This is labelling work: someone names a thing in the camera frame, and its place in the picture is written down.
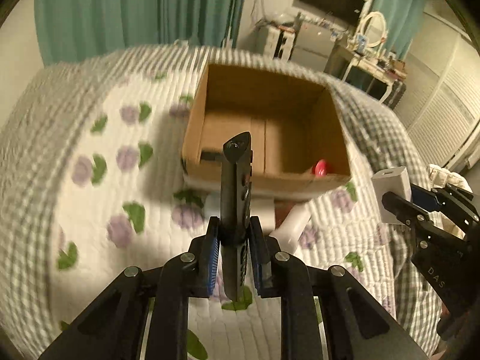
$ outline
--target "plaid fabric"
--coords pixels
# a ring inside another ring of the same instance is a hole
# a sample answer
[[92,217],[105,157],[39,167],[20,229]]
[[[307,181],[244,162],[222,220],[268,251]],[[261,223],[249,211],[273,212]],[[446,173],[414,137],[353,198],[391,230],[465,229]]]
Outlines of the plaid fabric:
[[[426,167],[393,112],[349,85],[296,64],[267,61],[241,50],[142,46],[44,69],[0,133],[1,321],[26,359],[37,358],[57,332],[49,312],[50,226],[63,168],[85,121],[124,74],[199,71],[209,60],[328,84],[341,119],[373,171],[406,166],[413,183],[429,186]],[[440,226],[440,218],[433,219]],[[410,231],[393,225],[389,231],[397,320],[431,354],[439,340],[435,325],[440,299],[410,262]]]

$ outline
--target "open cardboard box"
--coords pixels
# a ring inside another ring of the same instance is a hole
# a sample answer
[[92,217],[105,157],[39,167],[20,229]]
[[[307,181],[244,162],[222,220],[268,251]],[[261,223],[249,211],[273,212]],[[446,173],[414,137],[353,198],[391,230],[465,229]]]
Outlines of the open cardboard box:
[[[220,189],[223,144],[249,131],[252,194],[306,200],[344,185],[350,167],[328,89],[249,67],[209,64],[200,78],[182,147],[187,183]],[[315,177],[319,160],[329,174]]]

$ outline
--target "white power adapter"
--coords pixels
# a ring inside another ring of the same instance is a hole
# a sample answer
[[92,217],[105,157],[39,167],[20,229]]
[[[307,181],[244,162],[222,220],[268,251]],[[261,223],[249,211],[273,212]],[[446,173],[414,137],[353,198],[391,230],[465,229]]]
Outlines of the white power adapter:
[[371,183],[375,190],[382,222],[402,225],[395,215],[383,207],[382,197],[387,192],[393,192],[409,202],[412,200],[412,190],[410,188],[410,179],[407,168],[399,166],[397,168],[378,171],[372,176]]

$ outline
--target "green curtain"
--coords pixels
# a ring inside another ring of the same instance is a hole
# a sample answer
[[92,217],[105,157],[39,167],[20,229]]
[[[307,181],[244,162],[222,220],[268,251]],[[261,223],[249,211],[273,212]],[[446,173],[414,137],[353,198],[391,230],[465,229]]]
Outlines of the green curtain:
[[235,44],[243,0],[34,0],[45,65],[177,39]]
[[373,0],[371,11],[380,11],[387,22],[387,52],[393,50],[403,59],[419,29],[427,0]]

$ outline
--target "bed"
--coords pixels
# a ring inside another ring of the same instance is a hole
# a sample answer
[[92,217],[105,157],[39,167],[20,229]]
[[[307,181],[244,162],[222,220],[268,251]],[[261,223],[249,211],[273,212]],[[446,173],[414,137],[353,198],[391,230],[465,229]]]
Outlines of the bed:
[[[162,265],[205,232],[201,191],[189,197],[200,199],[196,205],[185,198],[192,192],[183,183],[179,149],[185,104],[207,61],[330,87],[352,180],[309,202],[312,217],[295,255],[319,268],[344,266],[431,355],[441,301],[410,262],[410,230],[380,223],[370,182],[378,170],[406,166],[411,182],[429,187],[393,112],[293,63],[176,45],[45,68],[1,131],[0,311],[16,347],[26,359],[37,358],[122,269]],[[251,274],[246,280],[244,310],[229,309],[221,272],[210,299],[190,301],[189,331],[200,343],[189,349],[192,359],[280,358],[279,302],[259,301]]]

